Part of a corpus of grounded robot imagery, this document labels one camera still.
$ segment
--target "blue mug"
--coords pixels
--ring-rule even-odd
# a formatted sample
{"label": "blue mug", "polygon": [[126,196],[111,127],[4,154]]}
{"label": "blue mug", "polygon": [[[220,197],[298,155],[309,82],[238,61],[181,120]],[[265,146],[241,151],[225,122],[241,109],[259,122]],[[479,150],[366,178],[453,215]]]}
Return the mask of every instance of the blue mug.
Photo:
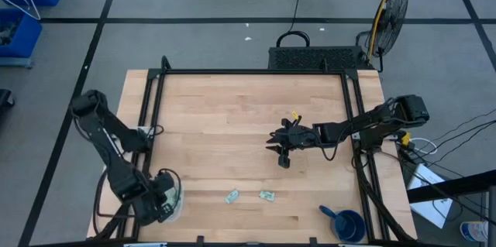
{"label": "blue mug", "polygon": [[365,221],[355,211],[345,210],[336,214],[323,205],[319,209],[331,218],[330,228],[342,242],[358,243],[365,236]]}

